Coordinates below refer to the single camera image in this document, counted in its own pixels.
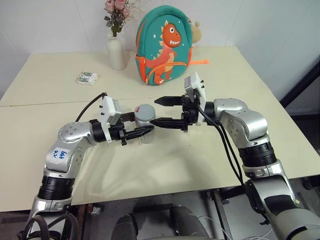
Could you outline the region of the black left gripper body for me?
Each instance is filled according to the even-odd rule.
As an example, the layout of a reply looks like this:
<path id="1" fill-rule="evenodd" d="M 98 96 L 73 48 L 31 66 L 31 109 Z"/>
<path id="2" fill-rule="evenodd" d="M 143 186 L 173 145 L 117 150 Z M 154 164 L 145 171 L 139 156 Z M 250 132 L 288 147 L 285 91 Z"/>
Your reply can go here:
<path id="1" fill-rule="evenodd" d="M 108 130 L 112 140 L 121 141 L 122 146 L 127 145 L 126 130 L 123 123 L 111 125 Z"/>

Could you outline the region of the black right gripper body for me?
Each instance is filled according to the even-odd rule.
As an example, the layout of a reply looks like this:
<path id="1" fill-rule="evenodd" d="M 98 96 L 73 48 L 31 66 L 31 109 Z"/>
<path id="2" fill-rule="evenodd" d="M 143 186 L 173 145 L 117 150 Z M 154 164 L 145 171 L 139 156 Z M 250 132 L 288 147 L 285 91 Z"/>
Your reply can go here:
<path id="1" fill-rule="evenodd" d="M 188 126 L 197 123 L 199 116 L 200 97 L 198 94 L 193 95 L 193 101 L 188 95 L 181 97 L 182 113 L 181 119 L 183 121 L 181 130 L 188 131 Z"/>

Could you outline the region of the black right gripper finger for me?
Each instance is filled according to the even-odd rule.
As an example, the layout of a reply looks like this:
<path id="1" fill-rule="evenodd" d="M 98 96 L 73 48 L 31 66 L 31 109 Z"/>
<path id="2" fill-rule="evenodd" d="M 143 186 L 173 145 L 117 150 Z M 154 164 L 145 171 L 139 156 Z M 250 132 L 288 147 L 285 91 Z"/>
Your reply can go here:
<path id="1" fill-rule="evenodd" d="M 164 129 L 179 129 L 184 127 L 182 119 L 173 119 L 171 117 L 160 117 L 150 121 L 151 124 Z"/>
<path id="2" fill-rule="evenodd" d="M 155 104 L 173 107 L 173 106 L 182 106 L 183 97 L 182 96 L 162 96 L 154 101 Z"/>

